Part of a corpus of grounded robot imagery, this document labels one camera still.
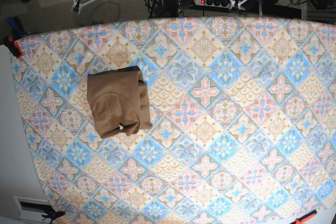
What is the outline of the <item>brown t-shirt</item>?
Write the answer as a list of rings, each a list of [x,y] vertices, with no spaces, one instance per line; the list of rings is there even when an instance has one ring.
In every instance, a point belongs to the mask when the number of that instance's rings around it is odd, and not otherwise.
[[[148,88],[138,66],[89,74],[87,100],[101,138],[152,128]]]

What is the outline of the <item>patterned tablecloth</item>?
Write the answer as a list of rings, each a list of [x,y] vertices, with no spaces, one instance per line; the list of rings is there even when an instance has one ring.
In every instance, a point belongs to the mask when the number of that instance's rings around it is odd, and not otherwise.
[[[20,115],[57,223],[262,223],[335,206],[335,26],[147,19],[18,45]],[[152,127],[103,139],[87,76],[130,66]]]

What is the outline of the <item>orange black clamp bottom left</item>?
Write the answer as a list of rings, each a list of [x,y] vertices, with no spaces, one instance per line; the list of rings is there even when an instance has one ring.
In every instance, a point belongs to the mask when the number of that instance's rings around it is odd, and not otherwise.
[[[63,210],[55,211],[51,206],[46,205],[43,207],[43,214],[41,214],[41,216],[47,219],[56,220],[65,214],[66,213]]]

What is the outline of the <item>red black clamp left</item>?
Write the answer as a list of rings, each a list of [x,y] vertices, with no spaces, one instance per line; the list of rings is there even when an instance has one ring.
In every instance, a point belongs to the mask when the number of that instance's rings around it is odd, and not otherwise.
[[[18,42],[16,42],[12,36],[4,37],[3,43],[17,59],[23,55]]]

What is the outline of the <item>white floor vent box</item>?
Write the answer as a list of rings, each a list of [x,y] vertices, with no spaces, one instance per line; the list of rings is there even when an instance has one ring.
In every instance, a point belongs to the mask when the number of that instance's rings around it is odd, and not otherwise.
[[[42,216],[45,214],[45,210],[52,209],[47,200],[18,196],[13,198],[19,210],[19,221],[24,223],[50,223],[50,218]]]

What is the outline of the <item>orange clamp bottom right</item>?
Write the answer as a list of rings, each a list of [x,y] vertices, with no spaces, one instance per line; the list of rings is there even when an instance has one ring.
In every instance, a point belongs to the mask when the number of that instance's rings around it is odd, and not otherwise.
[[[311,219],[312,217],[314,217],[317,214],[316,210],[311,211],[310,213],[295,219],[295,221],[293,222],[293,224],[303,224],[305,223],[307,220]]]

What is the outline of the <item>power strip with red switch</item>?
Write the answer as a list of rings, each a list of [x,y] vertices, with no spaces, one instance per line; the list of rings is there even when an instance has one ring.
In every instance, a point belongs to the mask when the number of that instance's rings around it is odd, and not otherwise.
[[[194,0],[196,6],[229,8],[229,0]]]

